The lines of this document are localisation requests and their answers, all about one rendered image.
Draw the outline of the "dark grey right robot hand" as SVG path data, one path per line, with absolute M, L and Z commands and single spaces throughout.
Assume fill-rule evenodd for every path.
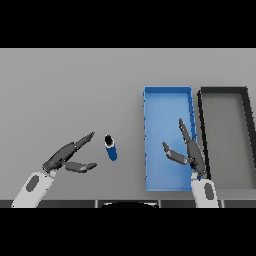
M 166 153 L 166 157 L 182 165 L 189 164 L 197 175 L 202 178 L 206 174 L 206 168 L 200 147 L 197 142 L 190 137 L 186 125 L 182 119 L 179 119 L 179 129 L 186 145 L 187 155 L 184 156 L 171 150 L 169 145 L 166 142 L 163 142 L 162 145 L 164 152 Z

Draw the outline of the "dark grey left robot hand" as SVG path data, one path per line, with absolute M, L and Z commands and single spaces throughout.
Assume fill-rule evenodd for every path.
M 80 150 L 86 143 L 90 142 L 94 136 L 94 132 L 84 136 L 77 142 L 70 142 L 60 148 L 53 156 L 50 157 L 43 165 L 42 168 L 50 173 L 53 170 L 58 170 L 62 167 L 65 167 L 67 171 L 77 172 L 77 173 L 86 173 L 87 171 L 95 168 L 96 163 L 77 163 L 70 162 L 70 159 L 73 155 Z

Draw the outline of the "blue bin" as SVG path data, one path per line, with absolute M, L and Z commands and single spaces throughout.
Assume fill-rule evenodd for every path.
M 179 119 L 183 120 L 190 137 L 197 139 L 192 87 L 145 86 L 143 97 L 146 190 L 190 191 L 191 167 L 169 160 L 162 143 L 187 155 Z

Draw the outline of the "dark grey bin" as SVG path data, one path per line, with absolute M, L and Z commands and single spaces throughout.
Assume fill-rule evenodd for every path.
M 256 129 L 247 87 L 197 93 L 207 175 L 217 189 L 256 189 Z

